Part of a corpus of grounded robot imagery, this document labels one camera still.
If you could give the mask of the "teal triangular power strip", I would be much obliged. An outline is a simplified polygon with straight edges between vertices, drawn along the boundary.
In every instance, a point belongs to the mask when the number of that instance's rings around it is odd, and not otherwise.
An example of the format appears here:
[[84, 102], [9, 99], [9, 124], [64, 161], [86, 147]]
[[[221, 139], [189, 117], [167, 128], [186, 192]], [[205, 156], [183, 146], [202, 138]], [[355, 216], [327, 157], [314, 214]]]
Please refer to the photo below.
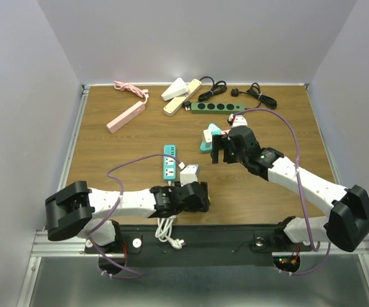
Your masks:
[[[221, 135], [222, 130], [214, 123], [210, 123], [206, 129], [209, 129], [212, 131], [212, 136], [216, 134]], [[207, 153], [207, 152], [211, 152], [211, 150], [212, 150], [212, 143], [211, 144], [205, 143], [202, 138], [201, 145], [200, 145], [200, 152]]]

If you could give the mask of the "teal rectangular power strip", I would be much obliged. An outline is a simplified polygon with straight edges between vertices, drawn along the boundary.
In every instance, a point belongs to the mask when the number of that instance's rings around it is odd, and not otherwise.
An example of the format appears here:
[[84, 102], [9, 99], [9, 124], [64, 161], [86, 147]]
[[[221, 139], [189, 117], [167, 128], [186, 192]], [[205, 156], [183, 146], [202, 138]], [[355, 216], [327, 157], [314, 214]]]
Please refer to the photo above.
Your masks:
[[174, 182], [177, 178], [176, 146], [164, 145], [163, 179]]

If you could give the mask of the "white cube adapter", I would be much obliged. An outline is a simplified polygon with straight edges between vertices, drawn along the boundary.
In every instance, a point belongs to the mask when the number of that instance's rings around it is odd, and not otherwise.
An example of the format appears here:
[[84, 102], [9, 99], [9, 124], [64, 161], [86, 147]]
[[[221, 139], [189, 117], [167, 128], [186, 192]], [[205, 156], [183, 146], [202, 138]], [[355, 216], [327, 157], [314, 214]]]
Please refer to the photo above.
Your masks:
[[202, 134], [203, 141], [205, 143], [211, 144], [212, 142], [212, 131], [209, 129], [205, 129]]

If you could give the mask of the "pink cube socket adapter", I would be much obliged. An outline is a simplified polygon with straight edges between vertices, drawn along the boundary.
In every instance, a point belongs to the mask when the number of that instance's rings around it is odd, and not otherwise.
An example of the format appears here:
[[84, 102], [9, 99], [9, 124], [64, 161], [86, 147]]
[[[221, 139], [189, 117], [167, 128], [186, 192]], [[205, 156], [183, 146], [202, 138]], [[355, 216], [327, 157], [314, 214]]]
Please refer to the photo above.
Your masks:
[[230, 129], [228, 129], [228, 130], [222, 130], [221, 131], [221, 135], [222, 136], [228, 135], [229, 132], [230, 132]]

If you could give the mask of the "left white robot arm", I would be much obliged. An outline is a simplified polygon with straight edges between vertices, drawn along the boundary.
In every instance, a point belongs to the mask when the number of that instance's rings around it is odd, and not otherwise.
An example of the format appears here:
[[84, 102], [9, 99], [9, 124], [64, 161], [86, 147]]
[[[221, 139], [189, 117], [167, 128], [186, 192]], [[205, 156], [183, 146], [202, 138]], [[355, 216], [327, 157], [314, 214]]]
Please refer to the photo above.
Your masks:
[[206, 212], [209, 205], [206, 182], [120, 192], [76, 181], [45, 200], [47, 234], [53, 242], [79, 237], [114, 252], [121, 247], [122, 236], [112, 217], [167, 219], [182, 212]]

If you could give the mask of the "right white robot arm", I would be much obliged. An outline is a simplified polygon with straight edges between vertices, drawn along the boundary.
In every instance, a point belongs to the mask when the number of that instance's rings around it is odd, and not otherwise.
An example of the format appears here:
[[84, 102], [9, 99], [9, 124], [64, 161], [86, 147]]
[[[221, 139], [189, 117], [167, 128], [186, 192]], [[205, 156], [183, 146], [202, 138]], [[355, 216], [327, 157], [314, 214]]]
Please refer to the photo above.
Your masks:
[[323, 212], [321, 217], [291, 218], [274, 233], [278, 248], [289, 249], [302, 242], [330, 242], [352, 252], [369, 234], [369, 196], [362, 187], [348, 188], [314, 175], [283, 153], [260, 146], [246, 126], [212, 136], [210, 156], [214, 164], [220, 151], [224, 162], [240, 163], [251, 174], [297, 193], [302, 206], [310, 202]]

